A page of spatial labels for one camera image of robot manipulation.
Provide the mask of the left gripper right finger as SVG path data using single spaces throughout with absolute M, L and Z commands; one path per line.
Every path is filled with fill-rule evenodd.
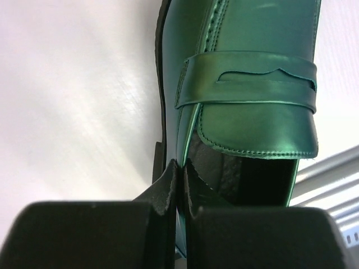
M 188 268 L 355 268 L 334 219 L 311 207 L 241 207 L 183 170 Z

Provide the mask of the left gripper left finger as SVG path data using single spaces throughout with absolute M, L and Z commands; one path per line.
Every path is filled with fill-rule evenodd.
M 173 268 L 177 163 L 133 201 L 37 202 L 15 219 L 2 268 Z

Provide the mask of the green loafer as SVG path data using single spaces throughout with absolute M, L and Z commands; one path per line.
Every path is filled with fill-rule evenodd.
M 155 32 L 162 141 L 234 206 L 288 206 L 317 156 L 320 1 L 163 1 Z

